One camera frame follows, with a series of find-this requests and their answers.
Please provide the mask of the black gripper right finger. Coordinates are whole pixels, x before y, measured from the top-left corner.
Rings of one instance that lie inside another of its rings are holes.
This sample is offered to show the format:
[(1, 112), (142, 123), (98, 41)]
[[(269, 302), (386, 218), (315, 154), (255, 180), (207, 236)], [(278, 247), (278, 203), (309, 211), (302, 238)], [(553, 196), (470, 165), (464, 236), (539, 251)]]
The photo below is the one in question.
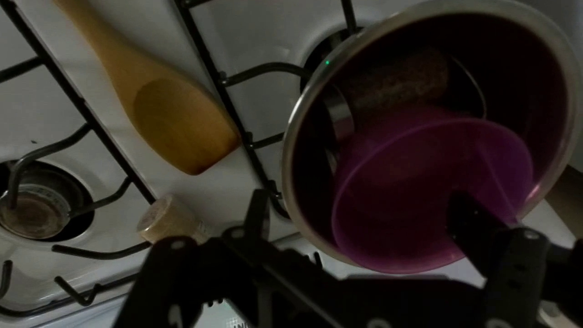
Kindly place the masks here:
[(453, 191), (446, 209), (446, 231), (453, 243), (488, 278), (510, 274), (508, 245), (513, 229), (464, 191)]

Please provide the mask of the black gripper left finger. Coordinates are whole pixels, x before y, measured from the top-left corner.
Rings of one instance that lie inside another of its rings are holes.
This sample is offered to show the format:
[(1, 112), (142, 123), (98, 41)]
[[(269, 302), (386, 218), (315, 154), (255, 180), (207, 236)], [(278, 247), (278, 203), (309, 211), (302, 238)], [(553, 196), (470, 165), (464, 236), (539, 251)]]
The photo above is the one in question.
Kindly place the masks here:
[(251, 240), (266, 240), (269, 234), (269, 192), (255, 189), (244, 218), (244, 234)]

